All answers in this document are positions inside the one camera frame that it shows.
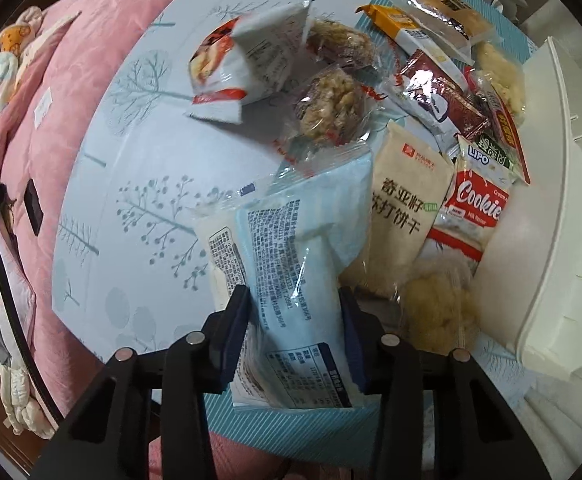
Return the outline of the pale rice crispy pack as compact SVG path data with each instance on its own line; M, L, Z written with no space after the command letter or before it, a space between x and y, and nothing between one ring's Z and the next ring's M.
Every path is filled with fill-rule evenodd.
M446 356L472 351L480 314L470 291L473 274L462 255L416 260L398 287L405 334L414 348Z
M477 73L488 80L515 123L524 122L526 112L526 91L522 65L508 52L490 41L482 41L473 48Z

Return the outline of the red Cookie snack pack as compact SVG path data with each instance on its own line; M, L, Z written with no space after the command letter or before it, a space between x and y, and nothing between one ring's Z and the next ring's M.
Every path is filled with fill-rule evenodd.
M428 239L457 249L477 266L510 196L515 174L463 136L455 172Z

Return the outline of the large blue white bread bag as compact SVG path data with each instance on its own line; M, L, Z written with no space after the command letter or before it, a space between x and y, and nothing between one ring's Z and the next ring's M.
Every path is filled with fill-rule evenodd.
M248 194L193 211L216 308L239 285L253 298L234 404L364 403L346 360L338 278L366 244L372 164L362 143L327 148Z

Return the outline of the beige soda cracker pack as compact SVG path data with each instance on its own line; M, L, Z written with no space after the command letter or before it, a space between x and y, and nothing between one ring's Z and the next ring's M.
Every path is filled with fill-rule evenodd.
M419 255L446 196L454 166L392 120L373 163L368 237L341 283L393 297Z

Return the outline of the green rice cake pack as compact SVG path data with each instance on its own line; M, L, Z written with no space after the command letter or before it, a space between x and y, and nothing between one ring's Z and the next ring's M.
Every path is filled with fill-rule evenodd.
M498 164L508 168L509 170L514 169L514 163L509 158L504 149L487 133L480 133L474 140L473 143L488 157L496 160Z

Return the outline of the dark red chocolate snack pack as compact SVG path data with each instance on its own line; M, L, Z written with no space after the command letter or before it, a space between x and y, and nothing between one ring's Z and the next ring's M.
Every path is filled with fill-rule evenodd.
M422 50L384 78L382 91L432 133L442 152L452 148L458 136L473 141L490 126L471 97Z

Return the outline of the orange oat stick bar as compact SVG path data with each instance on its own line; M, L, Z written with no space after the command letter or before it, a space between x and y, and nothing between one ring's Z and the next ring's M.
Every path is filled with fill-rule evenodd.
M409 56L421 50L425 53L463 92L469 90L466 77L448 54L428 36L408 14L392 6L365 4L356 12L364 12L372 24L393 39Z

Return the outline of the red white triangular snack bag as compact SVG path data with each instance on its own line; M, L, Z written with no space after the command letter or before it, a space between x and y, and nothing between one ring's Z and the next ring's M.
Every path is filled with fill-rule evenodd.
M187 115L239 125L245 105L280 91L304 47L312 0L242 14L213 30L188 64Z

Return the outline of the brown nut cluster pack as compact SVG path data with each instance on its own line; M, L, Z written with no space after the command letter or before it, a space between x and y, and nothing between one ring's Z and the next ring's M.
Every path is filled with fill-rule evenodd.
M308 32L306 44L317 58L342 67L361 70L376 62L376 46L371 38L338 21L317 18Z

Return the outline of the orange pastry clear pack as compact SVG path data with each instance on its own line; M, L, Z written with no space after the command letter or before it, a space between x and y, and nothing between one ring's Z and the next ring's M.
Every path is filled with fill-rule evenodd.
M495 26L464 0L390 1L468 64L475 46L498 38Z

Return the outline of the red strip snack pack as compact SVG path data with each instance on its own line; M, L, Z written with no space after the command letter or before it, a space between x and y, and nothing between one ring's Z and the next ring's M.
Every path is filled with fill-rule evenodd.
M526 164L518 128L516 128L504 100L492 88L490 82L477 73L475 68L466 68L464 76L466 76L470 90L480 101L481 109L488 116L489 126L485 133L496 141L512 160L514 169L510 171L515 174L515 177L521 179L526 185L530 185L532 180L530 180L530 172Z

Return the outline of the white plastic storage bin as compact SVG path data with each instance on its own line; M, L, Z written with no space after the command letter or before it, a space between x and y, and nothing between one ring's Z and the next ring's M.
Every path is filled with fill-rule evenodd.
M481 329L533 372L582 368L582 70L553 38L523 65L530 184L515 185L472 282Z

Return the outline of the pink bed blanket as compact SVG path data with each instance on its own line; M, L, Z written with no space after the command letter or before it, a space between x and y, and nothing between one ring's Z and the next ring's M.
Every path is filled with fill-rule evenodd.
M79 12L6 147L0 181L14 201L18 268L9 280L32 315L32 353L41 378L66 414L99 371L100 361L53 313L52 266L61 207L80 144L126 55L172 0L60 0L44 28ZM53 103L38 129L34 109L50 88Z

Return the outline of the white paper card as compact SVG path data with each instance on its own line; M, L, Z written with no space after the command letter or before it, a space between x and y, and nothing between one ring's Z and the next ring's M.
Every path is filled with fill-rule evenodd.
M38 129L44 118L47 116L48 111L53 103L52 91L47 88L42 94L37 106L34 109L34 128Z

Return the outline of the cartoon print pillow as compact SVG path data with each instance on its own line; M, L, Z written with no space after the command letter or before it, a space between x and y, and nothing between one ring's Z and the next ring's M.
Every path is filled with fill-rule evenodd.
M66 14L43 28L46 14L32 6L0 32L0 167L56 49L79 15Z

